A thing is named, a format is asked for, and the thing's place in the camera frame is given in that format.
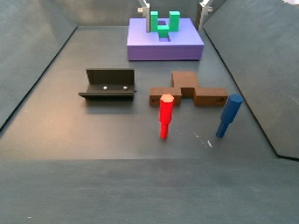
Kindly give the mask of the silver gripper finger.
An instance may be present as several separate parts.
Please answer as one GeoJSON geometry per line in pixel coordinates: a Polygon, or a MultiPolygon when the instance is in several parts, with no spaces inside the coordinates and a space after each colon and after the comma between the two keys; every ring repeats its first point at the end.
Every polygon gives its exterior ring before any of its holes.
{"type": "Polygon", "coordinates": [[[199,8],[200,8],[199,28],[201,28],[201,26],[203,26],[204,17],[208,15],[209,12],[212,12],[211,3],[212,3],[212,0],[201,0],[199,2],[199,8]]]}
{"type": "Polygon", "coordinates": [[[137,0],[140,7],[137,13],[145,18],[145,31],[150,31],[150,4],[145,0],[137,0]]]}

